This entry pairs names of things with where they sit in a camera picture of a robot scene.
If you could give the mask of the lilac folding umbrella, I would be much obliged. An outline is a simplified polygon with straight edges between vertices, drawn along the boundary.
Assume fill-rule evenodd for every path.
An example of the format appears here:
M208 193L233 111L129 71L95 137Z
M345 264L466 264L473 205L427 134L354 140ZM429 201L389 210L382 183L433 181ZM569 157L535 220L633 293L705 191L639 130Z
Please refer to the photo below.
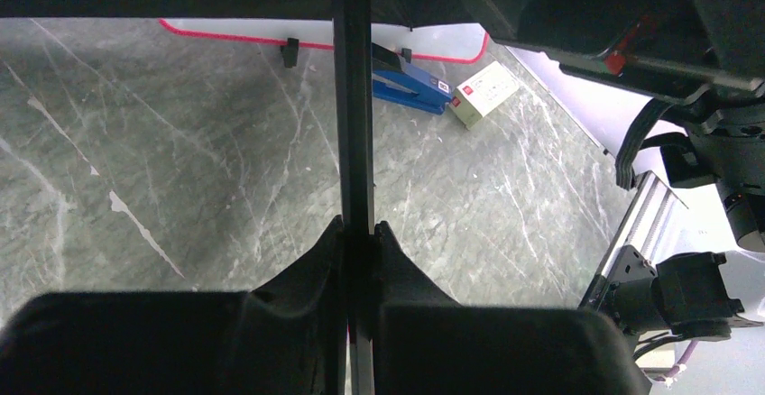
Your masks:
M336 111L342 192L342 298L346 321L345 384L374 386L373 336L378 243L373 220L371 8L373 0L1 0L3 17L21 16L318 16L334 28Z

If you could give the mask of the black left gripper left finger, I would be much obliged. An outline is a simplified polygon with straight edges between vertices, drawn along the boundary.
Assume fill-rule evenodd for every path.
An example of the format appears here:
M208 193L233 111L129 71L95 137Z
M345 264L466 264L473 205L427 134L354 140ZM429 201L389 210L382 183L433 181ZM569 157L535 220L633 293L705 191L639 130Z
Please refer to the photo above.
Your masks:
M342 233L333 219L257 289L52 292L1 332L4 394L338 394Z

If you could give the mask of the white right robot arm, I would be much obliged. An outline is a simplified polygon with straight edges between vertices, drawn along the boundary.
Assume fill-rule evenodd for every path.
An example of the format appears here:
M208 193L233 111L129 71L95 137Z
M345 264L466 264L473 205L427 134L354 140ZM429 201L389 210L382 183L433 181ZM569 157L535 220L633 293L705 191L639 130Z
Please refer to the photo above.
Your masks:
M616 156L657 147L674 188L715 185L741 248L764 248L764 0L461 0L494 41L648 98Z

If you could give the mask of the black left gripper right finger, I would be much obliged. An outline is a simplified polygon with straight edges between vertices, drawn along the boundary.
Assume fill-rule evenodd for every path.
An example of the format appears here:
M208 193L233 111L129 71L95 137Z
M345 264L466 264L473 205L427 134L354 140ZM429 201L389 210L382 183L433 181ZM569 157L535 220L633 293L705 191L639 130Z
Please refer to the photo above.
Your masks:
M379 394L645 394L648 383L605 316L571 308L457 303L375 228L373 336Z

